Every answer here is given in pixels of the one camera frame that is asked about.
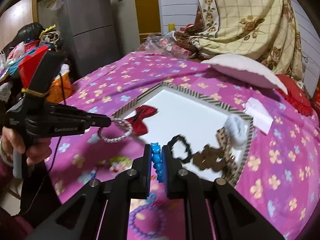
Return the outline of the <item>person's left hand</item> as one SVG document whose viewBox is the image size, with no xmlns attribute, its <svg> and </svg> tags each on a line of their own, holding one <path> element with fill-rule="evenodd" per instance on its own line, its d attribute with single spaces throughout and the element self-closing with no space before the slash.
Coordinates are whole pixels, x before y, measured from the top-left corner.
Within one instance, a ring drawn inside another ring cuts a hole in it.
<svg viewBox="0 0 320 240">
<path fill-rule="evenodd" d="M 51 155 L 52 150 L 49 147 L 50 143 L 50 138 L 40 138 L 32 146 L 25 147 L 22 137 L 15 130 L 3 127 L 1 154 L 6 162 L 12 164 L 14 151 L 17 151 L 19 154 L 25 153 L 27 156 L 27 165 L 34 165 Z"/>
</svg>

